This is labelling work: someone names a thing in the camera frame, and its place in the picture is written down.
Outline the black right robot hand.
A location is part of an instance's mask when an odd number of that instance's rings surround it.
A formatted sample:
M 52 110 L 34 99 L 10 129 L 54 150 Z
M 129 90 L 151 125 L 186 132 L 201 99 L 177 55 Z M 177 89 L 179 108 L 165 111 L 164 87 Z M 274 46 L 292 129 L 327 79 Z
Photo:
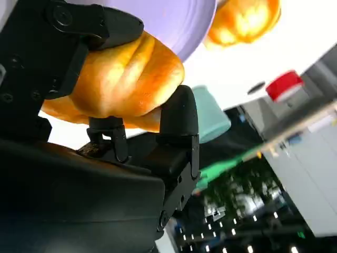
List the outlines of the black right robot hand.
M 200 177 L 180 60 L 117 9 L 5 6 L 1 252 L 150 252 Z

